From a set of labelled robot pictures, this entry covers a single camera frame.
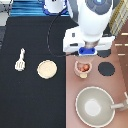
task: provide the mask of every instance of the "table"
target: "table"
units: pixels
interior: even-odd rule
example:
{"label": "table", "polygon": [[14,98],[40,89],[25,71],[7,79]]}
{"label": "table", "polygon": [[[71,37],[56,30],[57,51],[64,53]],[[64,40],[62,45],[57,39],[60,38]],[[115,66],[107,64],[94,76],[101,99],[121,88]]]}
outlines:
{"label": "table", "polygon": [[[119,58],[113,42],[111,55],[107,58],[96,56],[92,62],[93,68],[86,79],[81,79],[74,73],[74,56],[66,57],[66,128],[90,128],[84,124],[76,114],[75,100],[78,93],[88,87],[97,86],[106,90],[113,98],[115,103],[120,103],[125,99],[126,91]],[[98,71],[101,62],[110,62],[115,67],[113,76],[102,76]],[[114,120],[105,128],[127,128],[128,111],[117,112]]]}

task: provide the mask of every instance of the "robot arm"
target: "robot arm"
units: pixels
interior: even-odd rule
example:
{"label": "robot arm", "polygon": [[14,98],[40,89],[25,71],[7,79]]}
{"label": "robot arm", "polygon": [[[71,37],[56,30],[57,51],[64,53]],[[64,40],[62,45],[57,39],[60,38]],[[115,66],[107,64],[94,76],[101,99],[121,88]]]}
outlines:
{"label": "robot arm", "polygon": [[64,52],[74,52],[80,47],[107,50],[111,47],[112,37],[102,37],[111,18],[112,10],[120,0],[68,0],[69,15],[78,27],[66,31],[63,43]]}

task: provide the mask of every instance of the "black surface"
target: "black surface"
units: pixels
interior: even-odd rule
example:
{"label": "black surface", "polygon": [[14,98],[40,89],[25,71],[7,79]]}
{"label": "black surface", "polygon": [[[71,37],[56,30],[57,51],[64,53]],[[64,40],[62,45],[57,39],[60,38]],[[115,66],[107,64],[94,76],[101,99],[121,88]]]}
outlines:
{"label": "black surface", "polygon": [[115,73],[114,66],[109,62],[102,62],[98,66],[100,74],[103,76],[112,76]]}
{"label": "black surface", "polygon": [[98,51],[98,54],[97,54],[99,57],[103,57],[103,58],[106,58],[108,56],[111,55],[111,49],[109,50],[103,50],[103,51]]}
{"label": "black surface", "polygon": [[[66,128],[66,60],[49,54],[46,35],[54,17],[9,17],[0,54],[0,128]],[[65,30],[76,24],[61,17],[54,24],[50,47],[62,52]],[[14,69],[24,48],[26,68]],[[57,74],[45,80],[37,74],[44,60],[57,64]]]}

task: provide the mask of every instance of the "white robot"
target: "white robot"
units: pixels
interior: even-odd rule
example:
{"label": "white robot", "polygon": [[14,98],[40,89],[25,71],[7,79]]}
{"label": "white robot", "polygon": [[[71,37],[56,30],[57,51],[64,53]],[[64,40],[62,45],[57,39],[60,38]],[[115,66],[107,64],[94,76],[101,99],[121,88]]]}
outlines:
{"label": "white robot", "polygon": [[[51,12],[64,8],[65,0],[46,0]],[[111,48],[115,36],[102,37],[113,9],[120,0],[67,0],[68,12],[78,26],[66,30],[63,39],[64,52],[76,52],[79,56],[95,55],[97,51]]]}

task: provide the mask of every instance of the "cable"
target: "cable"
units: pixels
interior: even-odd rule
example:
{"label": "cable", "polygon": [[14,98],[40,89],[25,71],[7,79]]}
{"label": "cable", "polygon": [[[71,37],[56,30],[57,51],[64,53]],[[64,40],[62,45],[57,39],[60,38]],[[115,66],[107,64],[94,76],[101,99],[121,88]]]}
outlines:
{"label": "cable", "polygon": [[12,2],[12,0],[10,0],[10,2],[9,2],[9,6],[8,6],[8,9],[6,9],[6,6],[5,6],[5,4],[3,4],[1,1],[0,1],[0,3],[2,3],[2,5],[4,6],[4,8],[5,8],[5,10],[3,10],[3,11],[1,11],[0,13],[2,13],[2,12],[4,12],[4,11],[6,11],[7,13],[8,13],[8,15],[9,15],[9,8],[10,8],[10,5],[11,5],[11,2]]}
{"label": "cable", "polygon": [[1,12],[7,11],[7,9],[6,9],[6,7],[5,7],[5,4],[3,4],[1,1],[0,1],[0,3],[4,6],[4,10],[1,11]]}
{"label": "cable", "polygon": [[9,11],[10,11],[9,8],[10,8],[11,3],[12,3],[12,0],[10,0],[9,5],[8,5],[8,10],[7,10],[8,16],[9,16]]}
{"label": "cable", "polygon": [[51,32],[52,25],[54,24],[54,22],[56,21],[56,19],[61,15],[61,13],[62,13],[65,9],[67,9],[67,7],[64,8],[61,12],[58,13],[58,15],[57,15],[57,16],[53,19],[53,21],[51,22],[51,24],[50,24],[50,26],[49,26],[49,29],[48,29],[48,34],[47,34],[47,46],[48,46],[48,50],[49,50],[50,54],[53,55],[54,57],[65,57],[65,56],[74,55],[74,54],[76,53],[76,52],[73,52],[73,53],[70,53],[70,54],[57,56],[57,55],[53,54],[52,51],[50,50],[50,46],[49,46],[49,36],[50,36],[50,32]]}

